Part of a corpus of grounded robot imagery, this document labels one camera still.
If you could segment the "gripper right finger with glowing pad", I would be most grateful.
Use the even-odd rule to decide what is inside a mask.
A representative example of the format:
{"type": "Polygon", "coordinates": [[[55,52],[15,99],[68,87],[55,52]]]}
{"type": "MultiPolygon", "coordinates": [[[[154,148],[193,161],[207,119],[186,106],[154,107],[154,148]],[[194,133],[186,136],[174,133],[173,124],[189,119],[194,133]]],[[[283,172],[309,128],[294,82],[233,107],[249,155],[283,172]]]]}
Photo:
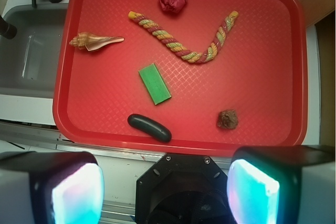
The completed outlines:
{"type": "Polygon", "coordinates": [[[227,197],[237,223],[335,223],[335,148],[241,147],[227,197]]]}

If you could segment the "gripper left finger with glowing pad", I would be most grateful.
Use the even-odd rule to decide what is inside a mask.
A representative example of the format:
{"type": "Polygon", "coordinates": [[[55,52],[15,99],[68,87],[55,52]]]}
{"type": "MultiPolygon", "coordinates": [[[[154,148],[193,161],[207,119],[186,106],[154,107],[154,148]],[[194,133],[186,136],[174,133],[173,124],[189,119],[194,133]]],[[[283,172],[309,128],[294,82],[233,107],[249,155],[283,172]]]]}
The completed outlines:
{"type": "Polygon", "coordinates": [[[1,223],[99,223],[103,198],[89,152],[1,153],[1,223]]]}

